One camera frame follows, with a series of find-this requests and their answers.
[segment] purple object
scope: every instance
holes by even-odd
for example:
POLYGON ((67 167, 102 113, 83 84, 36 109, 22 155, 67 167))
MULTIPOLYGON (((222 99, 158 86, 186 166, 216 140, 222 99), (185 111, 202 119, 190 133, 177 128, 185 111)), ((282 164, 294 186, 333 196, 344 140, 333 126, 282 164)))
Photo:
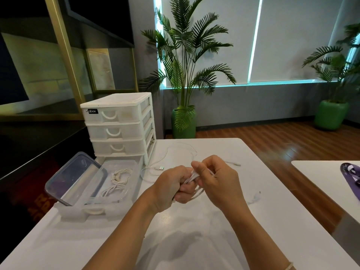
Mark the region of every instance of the purple object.
POLYGON ((340 170, 351 190, 360 200, 360 167, 350 163, 342 163, 340 170))

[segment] baseboard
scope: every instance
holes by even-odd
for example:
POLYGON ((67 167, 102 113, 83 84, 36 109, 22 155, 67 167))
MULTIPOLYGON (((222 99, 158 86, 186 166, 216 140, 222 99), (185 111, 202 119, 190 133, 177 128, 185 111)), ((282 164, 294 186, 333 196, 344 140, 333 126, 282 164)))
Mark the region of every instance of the baseboard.
POLYGON ((351 121, 348 119, 344 119, 343 124, 360 129, 360 123, 357 123, 357 122, 354 122, 354 121, 351 121))
MULTIPOLYGON (((247 121, 247 122, 237 122, 237 123, 227 123, 227 124, 218 124, 218 125, 209 125, 209 126, 200 126, 196 127, 196 131, 209 131, 209 130, 218 130, 225 128, 236 128, 236 127, 245 127, 253 125, 264 125, 264 124, 273 124, 273 123, 283 123, 283 122, 299 122, 299 121, 310 121, 313 120, 314 116, 306 117, 291 117, 291 118, 279 118, 279 119, 268 119, 268 120, 257 120, 257 121, 247 121)), ((171 129, 165 130, 165 136, 171 135, 173 131, 171 129)))

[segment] plant pot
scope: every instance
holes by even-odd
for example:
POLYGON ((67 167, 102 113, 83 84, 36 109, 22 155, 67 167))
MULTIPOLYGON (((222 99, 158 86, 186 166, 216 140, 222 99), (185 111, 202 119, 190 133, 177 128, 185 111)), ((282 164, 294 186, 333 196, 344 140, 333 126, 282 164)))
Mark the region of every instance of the plant pot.
POLYGON ((176 114, 176 109, 173 109, 171 113, 172 137, 174 139, 195 138, 196 115, 193 117, 193 120, 191 121, 190 125, 186 129, 180 131, 175 127, 175 114, 176 114))
POLYGON ((323 100, 315 116, 316 127, 331 131, 339 129, 348 109, 348 103, 333 103, 323 100))

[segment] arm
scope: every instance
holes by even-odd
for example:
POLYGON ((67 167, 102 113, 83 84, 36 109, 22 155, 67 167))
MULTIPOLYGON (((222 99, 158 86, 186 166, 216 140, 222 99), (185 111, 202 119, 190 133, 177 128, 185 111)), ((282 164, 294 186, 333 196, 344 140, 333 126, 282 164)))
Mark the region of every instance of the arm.
POLYGON ((204 188, 235 231, 250 270, 285 270, 290 262, 251 214, 238 173, 216 155, 206 158, 203 163, 193 161, 191 165, 200 175, 199 186, 204 188))
MULTIPOLYGON (((120 224, 83 269, 132 270, 145 233, 155 214, 168 209, 174 195, 182 203, 191 198, 190 194, 178 191, 180 184, 191 176, 191 170, 191 168, 179 166, 164 171, 154 185, 136 200, 120 224)), ((182 187, 181 190, 193 192, 195 187, 194 183, 185 188, 182 187)))

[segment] brown floorboard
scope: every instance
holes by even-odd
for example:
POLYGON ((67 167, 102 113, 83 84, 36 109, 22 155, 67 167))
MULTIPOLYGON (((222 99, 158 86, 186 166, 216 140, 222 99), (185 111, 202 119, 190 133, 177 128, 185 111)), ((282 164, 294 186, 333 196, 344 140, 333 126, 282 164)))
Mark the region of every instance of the brown floorboard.
POLYGON ((344 211, 291 161, 360 160, 360 129, 320 131, 307 121, 196 132, 196 138, 228 137, 242 139, 330 234, 335 230, 344 211))

